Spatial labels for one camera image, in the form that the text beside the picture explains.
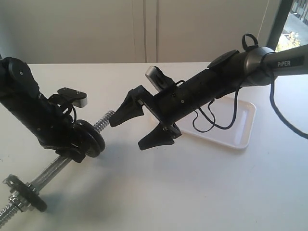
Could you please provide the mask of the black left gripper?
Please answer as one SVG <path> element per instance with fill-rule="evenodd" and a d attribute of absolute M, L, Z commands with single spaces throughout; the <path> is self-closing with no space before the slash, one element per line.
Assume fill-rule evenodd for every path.
<path fill-rule="evenodd" d="M 86 154 L 85 146 L 77 146 L 74 129 L 76 110 L 73 100 L 61 94 L 46 98 L 42 93 L 9 94 L 9 112 L 12 113 L 45 149 L 52 149 L 62 156 L 81 163 Z"/>

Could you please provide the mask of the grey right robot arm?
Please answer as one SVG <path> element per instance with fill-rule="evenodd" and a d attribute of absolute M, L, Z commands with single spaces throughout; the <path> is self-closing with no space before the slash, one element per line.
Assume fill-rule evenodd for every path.
<path fill-rule="evenodd" d="M 145 73 L 157 90 L 152 95 L 144 86 L 131 89 L 120 107 L 109 119 L 112 127 L 144 114 L 147 108 L 158 120 L 158 125 L 138 146 L 147 150 L 172 145 L 181 135 L 177 122 L 190 113 L 203 115 L 202 107 L 230 93 L 238 95 L 245 87 L 270 86 L 270 104 L 278 118 L 295 134 L 307 138 L 307 133 L 290 123 L 278 109 L 274 100 L 275 80 L 279 76 L 303 75 L 308 72 L 307 45 L 276 52 L 253 45 L 242 39 L 243 51 L 231 50 L 213 60 L 206 69 L 188 80 L 174 81 L 159 67 L 151 66 Z"/>

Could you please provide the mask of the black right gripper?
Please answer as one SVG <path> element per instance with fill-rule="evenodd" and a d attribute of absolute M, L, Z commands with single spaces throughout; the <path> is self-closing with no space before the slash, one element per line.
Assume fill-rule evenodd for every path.
<path fill-rule="evenodd" d="M 143 106 L 158 119 L 158 125 L 138 142 L 140 150 L 173 145 L 181 136 L 176 122 L 191 112 L 202 112 L 202 106 L 211 104 L 227 94 L 238 95 L 246 73 L 244 61 L 247 52 L 233 50 L 213 61 L 208 68 L 192 78 L 152 95 L 140 85 L 127 93 L 124 101 L 110 117 L 116 127 L 132 118 L 143 116 Z"/>

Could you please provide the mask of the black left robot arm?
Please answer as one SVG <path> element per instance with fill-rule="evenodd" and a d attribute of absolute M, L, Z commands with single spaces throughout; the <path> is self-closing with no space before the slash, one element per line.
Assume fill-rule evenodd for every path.
<path fill-rule="evenodd" d="M 17 118 L 45 149 L 77 163 L 85 158 L 80 134 L 74 129 L 77 114 L 61 94 L 46 98 L 28 64 L 17 58 L 0 61 L 0 103 Z"/>

